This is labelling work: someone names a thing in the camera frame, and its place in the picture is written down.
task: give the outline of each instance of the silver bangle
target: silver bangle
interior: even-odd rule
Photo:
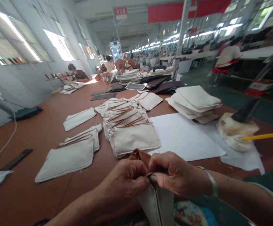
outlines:
[[[198,168],[202,169],[204,172],[207,173],[207,175],[209,176],[211,182],[212,182],[212,187],[213,187],[213,194],[211,196],[206,196],[205,197],[216,197],[218,198],[218,194],[219,194],[219,191],[218,191],[218,184],[217,182],[215,181],[214,177],[206,170],[206,168],[204,167],[201,167],[201,166],[197,166]]]

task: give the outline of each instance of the red sign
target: red sign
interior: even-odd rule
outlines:
[[[117,21],[128,20],[128,14],[127,14],[127,7],[126,6],[114,8],[114,13],[115,13],[115,19]]]
[[[202,17],[214,13],[224,13],[231,0],[192,0],[188,18]],[[181,20],[183,3],[168,3],[148,6],[148,23],[160,23]]]
[[[194,36],[196,34],[197,34],[197,28],[193,28],[193,29],[190,30],[189,37]]]

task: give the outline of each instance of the wooden table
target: wooden table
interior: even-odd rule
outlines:
[[[93,163],[81,172],[67,174],[40,184],[34,182],[50,149],[59,145],[68,137],[72,137],[87,128],[102,123],[102,117],[97,114],[82,125],[66,132],[63,122],[68,115],[78,113],[90,107],[96,107],[106,100],[90,101],[91,93],[110,87],[105,82],[89,84],[72,94],[56,94],[38,106],[44,110],[33,118],[19,121],[17,132],[5,150],[0,155],[0,168],[16,157],[24,149],[33,149],[25,159],[14,167],[14,172],[6,176],[0,185],[0,225],[33,225],[44,218],[53,218],[69,203],[85,192],[95,188],[117,164],[110,144],[104,132],[99,135],[100,150],[95,153]],[[137,91],[126,90],[117,93],[116,98],[130,98]],[[222,106],[216,113],[235,110]],[[163,101],[148,112],[149,117],[176,113],[166,101]],[[254,120],[261,128],[257,134],[273,133],[273,126]],[[0,128],[0,150],[5,145],[14,130],[14,123],[9,122]],[[256,141],[258,151],[266,171],[273,170],[273,138]],[[244,171],[211,158],[193,161],[191,164],[237,178],[258,175],[259,171]]]

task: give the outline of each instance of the electrical cable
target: electrical cable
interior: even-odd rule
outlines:
[[[6,102],[10,103],[10,109],[12,110],[13,114],[14,114],[14,123],[15,123],[15,129],[14,129],[14,132],[12,133],[11,137],[9,138],[8,142],[3,146],[3,148],[0,150],[0,154],[2,153],[2,151],[5,149],[5,147],[10,143],[11,139],[13,138],[16,130],[17,130],[17,122],[16,122],[16,115],[15,115],[15,111],[14,109],[12,108],[12,105],[11,105],[11,102],[5,100]]]

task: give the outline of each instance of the red label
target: red label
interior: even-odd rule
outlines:
[[[118,7],[114,8],[114,13],[115,13],[115,19],[117,21],[119,20],[128,20],[128,14],[127,14],[127,7]]]

